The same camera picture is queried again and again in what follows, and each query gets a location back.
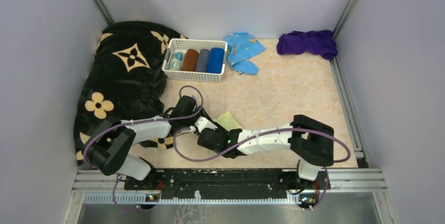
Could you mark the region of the yellow green towel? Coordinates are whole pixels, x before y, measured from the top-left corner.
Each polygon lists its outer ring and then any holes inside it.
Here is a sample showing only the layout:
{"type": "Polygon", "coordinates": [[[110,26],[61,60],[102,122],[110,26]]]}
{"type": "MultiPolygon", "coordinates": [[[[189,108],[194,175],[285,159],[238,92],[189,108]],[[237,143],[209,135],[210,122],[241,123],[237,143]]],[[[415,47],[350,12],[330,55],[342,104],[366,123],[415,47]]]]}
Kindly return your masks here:
{"type": "Polygon", "coordinates": [[[229,111],[226,111],[214,121],[221,125],[226,131],[242,129],[241,125],[236,121],[236,119],[229,111]]]}

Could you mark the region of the royal blue towel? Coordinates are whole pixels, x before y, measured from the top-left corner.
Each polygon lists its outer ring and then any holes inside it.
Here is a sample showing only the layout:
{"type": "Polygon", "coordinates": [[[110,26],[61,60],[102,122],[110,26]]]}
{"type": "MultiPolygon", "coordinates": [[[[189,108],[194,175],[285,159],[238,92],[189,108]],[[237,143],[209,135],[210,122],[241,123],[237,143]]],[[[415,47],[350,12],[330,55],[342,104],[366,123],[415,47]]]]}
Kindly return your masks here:
{"type": "Polygon", "coordinates": [[[223,69],[225,51],[222,48],[212,48],[207,63],[207,73],[220,74],[223,69]]]}

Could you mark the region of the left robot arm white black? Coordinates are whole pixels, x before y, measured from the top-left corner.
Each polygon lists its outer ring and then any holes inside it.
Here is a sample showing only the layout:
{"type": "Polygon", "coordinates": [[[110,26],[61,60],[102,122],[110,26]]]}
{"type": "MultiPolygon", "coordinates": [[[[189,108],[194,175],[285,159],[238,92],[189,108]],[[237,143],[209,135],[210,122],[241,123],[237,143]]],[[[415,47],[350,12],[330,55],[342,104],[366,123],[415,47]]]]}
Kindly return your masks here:
{"type": "Polygon", "coordinates": [[[202,115],[203,106],[194,98],[183,96],[170,114],[141,120],[105,119],[86,142],[84,162],[102,174],[124,175],[136,179],[144,189],[157,183],[156,169],[140,157],[129,154],[132,146],[148,140],[167,138],[181,127],[190,127],[202,115]]]}

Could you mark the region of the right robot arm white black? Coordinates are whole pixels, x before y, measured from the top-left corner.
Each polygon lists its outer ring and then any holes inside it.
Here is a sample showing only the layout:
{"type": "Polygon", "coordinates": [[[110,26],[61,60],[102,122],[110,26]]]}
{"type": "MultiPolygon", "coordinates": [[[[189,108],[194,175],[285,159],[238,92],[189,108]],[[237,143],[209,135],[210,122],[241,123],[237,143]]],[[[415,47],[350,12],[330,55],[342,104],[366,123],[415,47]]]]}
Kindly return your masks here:
{"type": "Polygon", "coordinates": [[[334,163],[334,129],[308,116],[295,115],[289,124],[265,130],[233,129],[227,131],[216,122],[200,117],[195,123],[199,146],[225,158],[257,152],[292,150],[300,161],[295,181],[310,188],[323,167],[334,163]]]}

